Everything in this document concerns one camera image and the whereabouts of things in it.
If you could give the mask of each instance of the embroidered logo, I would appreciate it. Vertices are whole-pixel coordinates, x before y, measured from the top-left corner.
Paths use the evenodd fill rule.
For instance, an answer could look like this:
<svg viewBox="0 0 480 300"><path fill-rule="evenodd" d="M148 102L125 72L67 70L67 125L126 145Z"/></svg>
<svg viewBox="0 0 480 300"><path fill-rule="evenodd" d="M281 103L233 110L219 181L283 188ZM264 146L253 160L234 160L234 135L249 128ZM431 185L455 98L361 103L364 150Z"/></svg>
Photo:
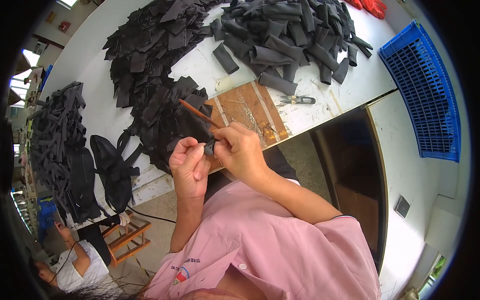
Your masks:
<svg viewBox="0 0 480 300"><path fill-rule="evenodd" d="M177 285L180 282L187 280L188 278L190 278L190 275L188 274L187 269L185 269L184 267L181 267L180 272L178 272L177 276L175 277L175 280L173 280L172 285L173 286Z"/></svg>

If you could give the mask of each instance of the hand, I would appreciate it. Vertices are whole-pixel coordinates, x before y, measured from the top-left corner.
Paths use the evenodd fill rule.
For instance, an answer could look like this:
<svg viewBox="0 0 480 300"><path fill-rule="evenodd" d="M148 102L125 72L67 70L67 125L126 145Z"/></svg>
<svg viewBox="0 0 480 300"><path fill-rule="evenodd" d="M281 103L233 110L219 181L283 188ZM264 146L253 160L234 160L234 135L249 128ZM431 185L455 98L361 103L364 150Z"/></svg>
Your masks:
<svg viewBox="0 0 480 300"><path fill-rule="evenodd" d="M207 190L210 162L204 155L205 143L192 137L181 139L168 161L177 199L203 198Z"/></svg>
<svg viewBox="0 0 480 300"><path fill-rule="evenodd" d="M53 222L53 224L55 224L55 228L58 230L64 241L68 241L68 239L72 237L72 233L70 232L70 229L68 229L68 227L65 227L62 223L59 222Z"/></svg>
<svg viewBox="0 0 480 300"><path fill-rule="evenodd" d="M271 172L265 163L260 139L256 133L238 123L218 129L214 154L236 178L250 187L265 182Z"/></svg>

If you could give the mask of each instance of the shoe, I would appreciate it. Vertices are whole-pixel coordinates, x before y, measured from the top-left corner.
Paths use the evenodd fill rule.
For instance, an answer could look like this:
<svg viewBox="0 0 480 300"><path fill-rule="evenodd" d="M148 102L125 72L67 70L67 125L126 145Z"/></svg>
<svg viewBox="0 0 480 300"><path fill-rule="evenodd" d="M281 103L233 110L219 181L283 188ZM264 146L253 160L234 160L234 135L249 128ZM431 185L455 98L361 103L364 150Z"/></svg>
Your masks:
<svg viewBox="0 0 480 300"><path fill-rule="evenodd" d="M130 217L126 212L119 214L120 217L120 226L127 226L130 223Z"/></svg>

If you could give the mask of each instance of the white shirt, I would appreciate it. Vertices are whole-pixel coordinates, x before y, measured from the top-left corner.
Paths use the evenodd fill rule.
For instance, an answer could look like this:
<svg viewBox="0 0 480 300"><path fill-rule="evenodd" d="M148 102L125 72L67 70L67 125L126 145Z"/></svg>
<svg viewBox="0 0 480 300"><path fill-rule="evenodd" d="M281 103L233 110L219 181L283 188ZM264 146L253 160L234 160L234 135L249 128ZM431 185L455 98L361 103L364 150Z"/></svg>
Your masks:
<svg viewBox="0 0 480 300"><path fill-rule="evenodd" d="M73 261L77 259L77 253L75 253L75 250L72 250L71 252L70 250L62 252L62 254L60 254L59 262L53 266L53 271L58 273L58 287L66 292L86 286L118 289L118 286L108 275L107 265L105 265L100 254L98 254L92 244L86 240L81 240L78 244L85 250L88 257L90 257L90 266L82 277L73 266Z"/></svg>

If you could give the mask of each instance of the scissors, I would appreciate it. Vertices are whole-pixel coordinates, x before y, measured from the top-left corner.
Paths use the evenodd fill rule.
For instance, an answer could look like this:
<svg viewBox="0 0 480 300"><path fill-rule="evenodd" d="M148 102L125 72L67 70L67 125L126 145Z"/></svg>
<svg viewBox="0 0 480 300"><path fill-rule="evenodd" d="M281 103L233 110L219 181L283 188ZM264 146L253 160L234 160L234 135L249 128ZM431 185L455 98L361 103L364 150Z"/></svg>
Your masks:
<svg viewBox="0 0 480 300"><path fill-rule="evenodd" d="M282 96L286 100L280 100L282 103L291 104L315 104L315 98L302 96Z"/></svg>

